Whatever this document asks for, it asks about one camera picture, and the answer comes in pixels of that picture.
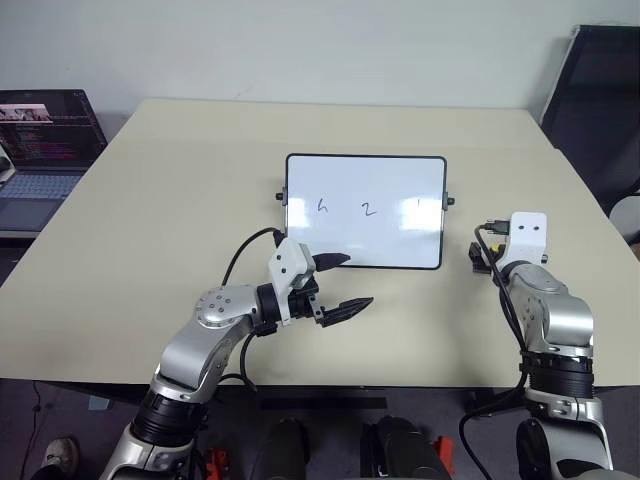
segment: shoe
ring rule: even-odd
[[[42,466],[55,465],[67,478],[73,478],[78,470],[80,452],[72,438],[58,438],[47,446]]]

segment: desk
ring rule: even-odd
[[[515,210],[548,215],[548,268],[596,318],[597,384],[640,383],[638,262],[526,112],[177,100],[142,104],[0,289],[0,376],[147,382],[239,244],[283,226],[274,193],[291,152],[442,155],[456,205],[439,270],[318,274],[329,306],[375,301],[255,341],[257,383],[515,383],[497,290],[467,258],[473,227]],[[266,282],[273,248],[252,244],[231,283]]]

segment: white wall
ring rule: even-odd
[[[84,88],[108,137],[149,96],[537,115],[598,22],[640,0],[0,0],[0,88]]]

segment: cable connector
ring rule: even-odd
[[[485,230],[495,235],[509,235],[511,222],[509,220],[489,220],[484,224]]]
[[[287,238],[287,236],[280,230],[276,230],[273,232],[273,241],[276,244],[276,248],[280,246],[282,240],[284,240],[285,238]]]

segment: laptop keyboard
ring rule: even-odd
[[[64,200],[81,175],[15,175],[0,188],[0,198]]]

